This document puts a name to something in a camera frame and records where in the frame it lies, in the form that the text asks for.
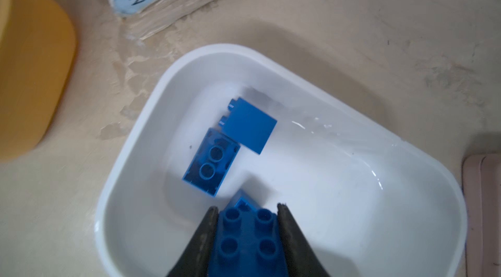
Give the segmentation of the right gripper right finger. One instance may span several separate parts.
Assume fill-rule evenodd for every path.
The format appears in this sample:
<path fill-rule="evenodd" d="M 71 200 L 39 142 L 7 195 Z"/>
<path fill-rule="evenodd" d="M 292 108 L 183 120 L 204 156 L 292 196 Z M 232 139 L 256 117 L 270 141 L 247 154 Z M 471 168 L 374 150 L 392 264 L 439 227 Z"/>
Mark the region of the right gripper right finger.
<path fill-rule="evenodd" d="M 318 260 L 290 209 L 277 205 L 279 233 L 289 276 L 330 276 Z"/>

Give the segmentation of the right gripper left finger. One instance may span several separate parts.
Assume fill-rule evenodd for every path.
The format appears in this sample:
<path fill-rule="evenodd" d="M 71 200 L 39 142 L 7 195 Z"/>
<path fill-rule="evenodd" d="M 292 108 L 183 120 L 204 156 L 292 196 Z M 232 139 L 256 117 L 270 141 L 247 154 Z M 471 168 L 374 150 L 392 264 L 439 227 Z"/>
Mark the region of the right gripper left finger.
<path fill-rule="evenodd" d="M 218 219 L 219 209 L 210 207 L 168 277 L 207 276 Z"/>

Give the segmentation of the small blue brick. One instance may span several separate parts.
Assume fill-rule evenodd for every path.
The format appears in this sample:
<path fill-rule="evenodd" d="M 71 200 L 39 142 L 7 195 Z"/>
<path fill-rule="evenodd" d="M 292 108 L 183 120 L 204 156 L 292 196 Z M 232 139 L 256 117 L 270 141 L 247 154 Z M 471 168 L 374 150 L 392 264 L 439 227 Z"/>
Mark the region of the small blue brick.
<path fill-rule="evenodd" d="M 219 214 L 208 276 L 288 276 L 277 215 L 231 207 Z"/>

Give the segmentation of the blue lego brick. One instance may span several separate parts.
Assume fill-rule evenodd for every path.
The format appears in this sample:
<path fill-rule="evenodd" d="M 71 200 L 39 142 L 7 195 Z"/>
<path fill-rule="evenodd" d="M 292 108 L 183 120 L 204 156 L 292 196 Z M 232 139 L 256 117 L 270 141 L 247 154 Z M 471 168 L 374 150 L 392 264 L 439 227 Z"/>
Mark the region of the blue lego brick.
<path fill-rule="evenodd" d="M 277 121 L 243 98 L 232 99 L 228 116 L 219 121 L 221 132 L 251 151 L 261 154 Z"/>
<path fill-rule="evenodd" d="M 208 129 L 183 180 L 215 197 L 239 150 L 237 142 Z"/>

